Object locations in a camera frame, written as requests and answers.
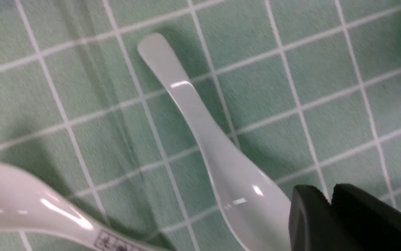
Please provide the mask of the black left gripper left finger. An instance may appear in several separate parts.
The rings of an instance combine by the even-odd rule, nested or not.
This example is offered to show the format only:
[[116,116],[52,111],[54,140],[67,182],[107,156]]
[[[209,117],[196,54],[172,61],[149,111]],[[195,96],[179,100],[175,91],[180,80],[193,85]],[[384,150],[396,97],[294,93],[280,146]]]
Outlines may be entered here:
[[311,185],[294,186],[288,232],[293,251],[360,251],[323,193]]

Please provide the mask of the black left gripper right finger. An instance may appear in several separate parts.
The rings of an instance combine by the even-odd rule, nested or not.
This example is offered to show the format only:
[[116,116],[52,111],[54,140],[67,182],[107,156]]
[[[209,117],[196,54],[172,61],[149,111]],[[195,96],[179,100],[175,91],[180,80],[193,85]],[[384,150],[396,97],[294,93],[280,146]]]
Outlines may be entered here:
[[364,251],[401,251],[401,212],[352,184],[336,184],[331,208]]

